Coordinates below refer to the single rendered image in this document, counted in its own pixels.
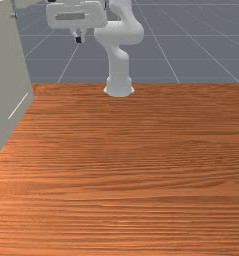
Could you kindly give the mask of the pale grey cabinet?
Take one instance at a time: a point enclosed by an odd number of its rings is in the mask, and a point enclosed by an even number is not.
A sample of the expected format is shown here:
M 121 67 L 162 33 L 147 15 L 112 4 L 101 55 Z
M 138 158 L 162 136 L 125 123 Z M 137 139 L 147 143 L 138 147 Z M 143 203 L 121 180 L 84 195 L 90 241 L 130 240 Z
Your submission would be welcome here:
M 0 0 L 0 151 L 34 99 L 10 0 Z

